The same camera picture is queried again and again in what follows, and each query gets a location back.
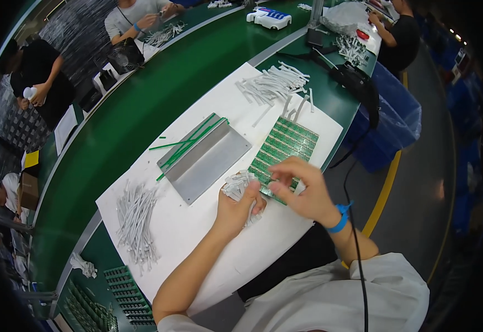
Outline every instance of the red object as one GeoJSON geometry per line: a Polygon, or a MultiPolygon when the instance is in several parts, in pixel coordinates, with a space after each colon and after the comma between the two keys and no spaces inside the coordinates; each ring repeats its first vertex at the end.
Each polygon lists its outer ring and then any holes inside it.
{"type": "Polygon", "coordinates": [[[366,33],[364,33],[362,30],[357,29],[356,30],[356,33],[358,34],[358,37],[360,37],[360,38],[362,38],[364,40],[367,40],[367,39],[370,38],[369,35],[366,34],[366,33]]]}

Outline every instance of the metal pole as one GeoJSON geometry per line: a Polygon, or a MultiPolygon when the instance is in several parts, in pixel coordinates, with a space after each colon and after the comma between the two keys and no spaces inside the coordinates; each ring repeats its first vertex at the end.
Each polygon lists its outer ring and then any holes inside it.
{"type": "Polygon", "coordinates": [[[315,29],[319,25],[319,19],[323,14],[323,0],[313,0],[311,4],[311,16],[308,27],[315,29]]]}
{"type": "Polygon", "coordinates": [[[256,3],[254,2],[254,0],[245,0],[243,3],[246,3],[245,8],[253,9],[254,7],[256,7],[256,3]]]}
{"type": "Polygon", "coordinates": [[[33,226],[20,224],[19,222],[13,222],[8,220],[0,220],[0,225],[9,227],[10,229],[18,230],[19,232],[31,235],[33,233],[33,226]]]}
{"type": "Polygon", "coordinates": [[[40,301],[53,301],[59,298],[57,292],[24,292],[22,290],[17,291],[17,295],[25,300],[40,300],[40,301]]]}

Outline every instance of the white shirt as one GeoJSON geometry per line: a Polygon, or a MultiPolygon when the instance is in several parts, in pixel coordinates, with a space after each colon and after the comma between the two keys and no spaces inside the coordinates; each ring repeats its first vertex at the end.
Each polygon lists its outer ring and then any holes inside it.
{"type": "MultiPolygon", "coordinates": [[[[428,310],[430,290],[400,253],[362,261],[369,331],[418,331],[428,310]]],[[[362,331],[364,304],[358,262],[347,271],[337,260],[284,279],[257,297],[233,332],[362,331]]],[[[183,315],[158,323],[159,332],[210,332],[183,315]]]]}
{"type": "MultiPolygon", "coordinates": [[[[16,207],[19,202],[19,195],[17,194],[17,189],[19,188],[20,175],[16,173],[9,173],[2,179],[2,184],[7,192],[6,207],[16,213],[16,207]]],[[[22,213],[20,214],[20,219],[22,223],[25,224],[27,221],[27,216],[30,214],[29,209],[22,208],[22,213]]]]}
{"type": "MultiPolygon", "coordinates": [[[[146,14],[160,13],[160,10],[169,3],[171,3],[169,0],[136,0],[135,4],[129,8],[114,8],[105,19],[105,30],[109,39],[112,40],[114,36],[123,35],[146,14]]],[[[142,31],[147,33],[157,30],[159,23],[160,19],[157,19],[155,24],[142,31]]]]}

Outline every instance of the blue wrist strap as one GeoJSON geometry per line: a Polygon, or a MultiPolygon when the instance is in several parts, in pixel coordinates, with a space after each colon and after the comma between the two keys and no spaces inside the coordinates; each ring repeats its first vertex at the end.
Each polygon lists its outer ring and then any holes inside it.
{"type": "Polygon", "coordinates": [[[344,226],[347,224],[348,220],[348,208],[354,204],[354,201],[350,202],[349,205],[337,204],[336,208],[338,208],[339,212],[341,213],[341,220],[338,224],[334,227],[327,229],[330,233],[338,233],[343,230],[344,226]]]}

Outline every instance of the green circuit board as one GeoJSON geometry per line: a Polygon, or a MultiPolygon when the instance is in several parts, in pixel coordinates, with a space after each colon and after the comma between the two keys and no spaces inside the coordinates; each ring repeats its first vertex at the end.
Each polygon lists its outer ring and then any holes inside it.
{"type": "Polygon", "coordinates": [[[65,308],[81,325],[85,332],[118,332],[115,316],[99,303],[93,302],[85,292],[71,280],[65,308]]]}
{"type": "Polygon", "coordinates": [[[155,325],[149,303],[124,265],[103,271],[109,289],[131,325],[155,325]]]}
{"type": "MultiPolygon", "coordinates": [[[[313,131],[279,117],[248,169],[262,183],[260,192],[284,204],[267,188],[272,181],[268,168],[290,156],[298,156],[308,162],[318,139],[319,135],[313,131]]],[[[298,184],[298,178],[294,178],[290,190],[295,191],[298,184]]]]}

